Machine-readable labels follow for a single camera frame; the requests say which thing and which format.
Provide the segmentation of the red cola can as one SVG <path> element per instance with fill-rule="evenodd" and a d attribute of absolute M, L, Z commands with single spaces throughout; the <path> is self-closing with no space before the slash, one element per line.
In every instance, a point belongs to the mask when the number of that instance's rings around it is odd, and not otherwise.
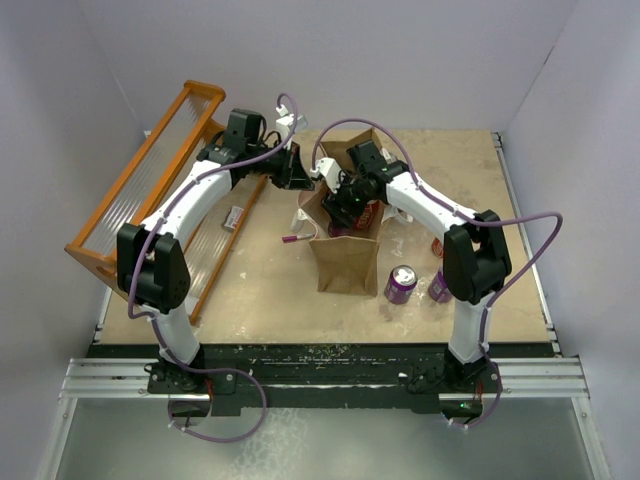
<path fill-rule="evenodd" d="M 435 238 L 433 240 L 433 242 L 431 244 L 431 249 L 432 249 L 432 252 L 438 258 L 443 258 L 444 257 L 444 245 L 438 238 Z"/>
<path fill-rule="evenodd" d="M 352 229 L 355 231 L 365 231 L 372 224 L 378 210 L 380 208 L 380 201 L 369 201 L 363 208 L 362 212 L 358 214 L 353 222 Z"/>

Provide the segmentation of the brown canvas tote bag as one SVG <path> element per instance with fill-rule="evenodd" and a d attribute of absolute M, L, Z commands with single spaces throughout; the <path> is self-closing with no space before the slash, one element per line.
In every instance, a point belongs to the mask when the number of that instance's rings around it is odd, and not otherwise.
<path fill-rule="evenodd" d="M 363 179 L 363 154 L 368 153 L 372 161 L 384 158 L 381 140 L 372 128 L 347 140 L 323 140 L 321 150 L 343 170 L 341 184 Z M 317 289 L 374 297 L 378 293 L 378 252 L 387 205 L 379 200 L 380 208 L 367 230 L 355 231 L 350 225 L 348 236 L 330 238 L 327 233 L 330 217 L 321 206 L 329 192 L 320 180 L 313 191 L 303 192 L 298 198 L 301 212 L 315 229 L 316 237 L 311 239 L 310 247 L 318 269 Z"/>

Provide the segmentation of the purple soda can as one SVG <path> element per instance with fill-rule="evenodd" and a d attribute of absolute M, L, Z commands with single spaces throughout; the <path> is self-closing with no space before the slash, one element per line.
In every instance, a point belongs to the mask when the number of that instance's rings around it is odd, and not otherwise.
<path fill-rule="evenodd" d="M 330 238 L 337 238 L 349 235 L 349 229 L 345 227 L 336 226 L 333 222 L 330 222 L 327 227 L 327 233 Z"/>
<path fill-rule="evenodd" d="M 427 292 L 436 303 L 448 303 L 452 299 L 442 269 L 439 269 L 431 280 Z"/>
<path fill-rule="evenodd" d="M 417 274 L 409 265 L 394 267 L 384 289 L 385 298 L 394 305 L 403 305 L 409 301 L 417 285 Z"/>

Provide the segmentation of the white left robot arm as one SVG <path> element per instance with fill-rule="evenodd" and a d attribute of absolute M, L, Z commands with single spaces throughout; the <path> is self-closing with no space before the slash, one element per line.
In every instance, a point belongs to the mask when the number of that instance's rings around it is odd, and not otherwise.
<path fill-rule="evenodd" d="M 198 152 L 169 198 L 140 224 L 125 223 L 117 232 L 117 285 L 127 296 L 128 314 L 151 323 L 161 357 L 174 364 L 171 381 L 184 392 L 198 390 L 206 378 L 204 365 L 197 361 L 201 346 L 186 306 L 191 288 L 187 241 L 210 210 L 248 175 L 266 176 L 284 190 L 313 187 L 293 140 L 307 121 L 284 105 L 276 111 L 276 142 L 268 145 L 263 115 L 232 110 L 225 129 Z"/>

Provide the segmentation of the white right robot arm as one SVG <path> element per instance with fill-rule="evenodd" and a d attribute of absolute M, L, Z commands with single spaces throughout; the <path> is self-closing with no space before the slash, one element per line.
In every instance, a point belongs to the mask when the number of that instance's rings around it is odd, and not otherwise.
<path fill-rule="evenodd" d="M 380 201 L 410 215 L 443 246 L 443 280 L 455 299 L 454 324 L 445 353 L 446 383 L 467 391 L 487 365 L 489 301 L 512 272 L 499 216 L 476 212 L 436 191 L 403 160 L 389 160 L 372 141 L 347 150 L 353 168 L 330 157 L 312 162 L 311 176 L 329 189 L 322 201 L 340 227 L 354 223 L 364 207 Z"/>

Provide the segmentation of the small purple marker pen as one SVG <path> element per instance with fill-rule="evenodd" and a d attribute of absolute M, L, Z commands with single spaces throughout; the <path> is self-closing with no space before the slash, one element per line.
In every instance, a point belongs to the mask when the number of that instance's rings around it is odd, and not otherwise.
<path fill-rule="evenodd" d="M 314 239 L 315 237 L 316 235 L 314 233 L 304 233 L 304 234 L 283 236 L 281 240 L 283 243 L 289 244 L 289 243 L 294 243 L 298 241 L 308 241 L 308 240 Z"/>

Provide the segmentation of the small brown packet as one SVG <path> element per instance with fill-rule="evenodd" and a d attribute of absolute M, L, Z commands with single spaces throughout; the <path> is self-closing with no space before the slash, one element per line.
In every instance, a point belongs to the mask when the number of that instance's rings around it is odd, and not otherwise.
<path fill-rule="evenodd" d="M 243 214 L 244 209 L 242 207 L 232 206 L 222 223 L 222 228 L 229 232 L 234 232 L 238 228 Z"/>

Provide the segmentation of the orange wooden framed tray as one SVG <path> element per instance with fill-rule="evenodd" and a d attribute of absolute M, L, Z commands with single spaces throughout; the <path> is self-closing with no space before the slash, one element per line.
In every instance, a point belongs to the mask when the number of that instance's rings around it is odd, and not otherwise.
<path fill-rule="evenodd" d="M 179 187 L 199 150 L 223 129 L 214 113 L 225 97 L 219 86 L 186 81 L 87 223 L 65 246 L 66 253 L 111 289 L 117 288 L 117 230 L 124 223 L 140 223 Z M 182 242 L 192 279 L 187 312 L 193 325 L 200 320 L 207 297 L 265 185 L 264 177 L 241 181 Z M 238 228 L 229 232 L 222 223 L 234 205 L 242 207 L 244 214 Z"/>

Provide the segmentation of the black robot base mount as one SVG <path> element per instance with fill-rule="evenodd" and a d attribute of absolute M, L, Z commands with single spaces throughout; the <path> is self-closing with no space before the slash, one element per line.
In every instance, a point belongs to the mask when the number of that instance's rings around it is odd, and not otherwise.
<path fill-rule="evenodd" d="M 510 366 L 553 358 L 548 343 L 496 343 L 485 361 L 457 367 L 435 344 L 209 344 L 184 370 L 151 345 L 93 345 L 113 380 L 141 381 L 138 392 L 184 402 L 213 416 L 244 408 L 408 410 L 477 417 Z"/>

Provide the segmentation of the aluminium front rail frame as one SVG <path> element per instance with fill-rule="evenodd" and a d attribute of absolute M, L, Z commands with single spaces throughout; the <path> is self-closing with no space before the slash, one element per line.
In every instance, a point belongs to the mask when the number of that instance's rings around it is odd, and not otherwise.
<path fill-rule="evenodd" d="M 607 479 L 577 358 L 497 375 L 474 418 L 244 408 L 213 416 L 69 362 L 41 479 Z"/>

